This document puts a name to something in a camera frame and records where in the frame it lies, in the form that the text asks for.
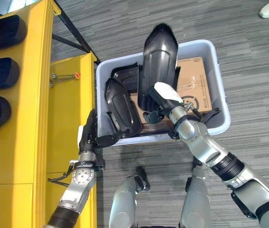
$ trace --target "robotic arm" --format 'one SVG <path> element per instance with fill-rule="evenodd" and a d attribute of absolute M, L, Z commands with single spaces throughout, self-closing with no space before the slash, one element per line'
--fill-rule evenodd
<path fill-rule="evenodd" d="M 84 209 L 89 192 L 96 183 L 96 173 L 105 169 L 105 161 L 96 159 L 96 148 L 107 147 L 116 143 L 117 139 L 107 135 L 96 136 L 96 111 L 93 109 L 85 126 L 78 130 L 78 160 L 71 160 L 67 173 L 62 177 L 48 181 L 66 186 L 58 206 L 44 228 L 73 228 L 78 216 Z M 59 182 L 72 174 L 71 183 Z"/>
<path fill-rule="evenodd" d="M 232 190 L 231 197 L 244 215 L 258 219 L 261 228 L 269 228 L 269 184 L 248 164 L 219 145 L 199 118 L 188 115 L 190 109 L 199 113 L 192 103 L 184 106 L 170 85 L 158 82 L 150 88 L 149 95 L 159 105 L 154 112 L 173 122 L 174 132 L 170 136 L 185 142 L 192 154 L 222 179 Z"/>

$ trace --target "brown cardboard box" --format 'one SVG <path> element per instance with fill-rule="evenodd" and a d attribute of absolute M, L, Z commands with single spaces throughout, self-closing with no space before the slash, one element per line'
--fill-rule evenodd
<path fill-rule="evenodd" d="M 184 103 L 192 102 L 200 113 L 212 110 L 203 59 L 201 57 L 178 60 L 181 67 L 177 92 Z"/>

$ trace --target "yellow rack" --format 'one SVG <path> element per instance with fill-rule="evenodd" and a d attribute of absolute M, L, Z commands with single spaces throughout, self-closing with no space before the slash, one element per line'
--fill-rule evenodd
<path fill-rule="evenodd" d="M 77 128 L 94 107 L 92 54 L 50 65 L 53 13 L 59 8 L 42 0 L 1 17 L 19 15 L 28 33 L 20 44 L 0 50 L 0 58 L 10 57 L 20 67 L 18 82 L 0 90 L 12 109 L 0 127 L 0 228 L 40 228 L 47 222 L 63 191 L 47 177 L 66 171 L 77 158 Z M 57 74 L 77 71 L 81 79 L 49 89 L 50 68 Z M 69 108 L 75 112 L 67 113 Z M 96 187 L 78 228 L 96 227 L 95 206 Z"/>

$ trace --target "metal clip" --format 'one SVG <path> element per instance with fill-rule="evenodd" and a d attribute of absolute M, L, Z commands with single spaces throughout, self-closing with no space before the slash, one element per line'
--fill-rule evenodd
<path fill-rule="evenodd" d="M 53 87 L 54 84 L 70 81 L 73 79 L 79 80 L 81 78 L 81 75 L 78 72 L 75 72 L 71 75 L 57 75 L 55 73 L 51 73 L 51 79 L 49 81 L 49 87 Z"/>

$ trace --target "white plastic bin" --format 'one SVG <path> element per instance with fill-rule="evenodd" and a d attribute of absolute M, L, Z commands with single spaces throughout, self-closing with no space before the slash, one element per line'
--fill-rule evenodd
<path fill-rule="evenodd" d="M 179 44 L 178 59 L 202 57 L 206 78 L 211 95 L 213 108 L 219 108 L 221 112 L 212 118 L 207 124 L 211 135 L 225 132 L 231 123 L 231 116 L 225 101 L 225 93 L 222 84 L 219 64 L 217 60 L 215 46 L 208 40 L 195 40 Z M 96 97 L 98 114 L 98 136 L 113 134 L 114 126 L 108 117 L 108 106 L 105 100 L 105 82 L 110 77 L 112 70 L 116 67 L 123 67 L 138 62 L 143 64 L 143 52 L 106 60 L 98 65 L 96 69 Z M 126 145 L 134 143 L 149 143 L 170 140 L 168 134 L 154 134 L 121 139 L 115 145 Z"/>

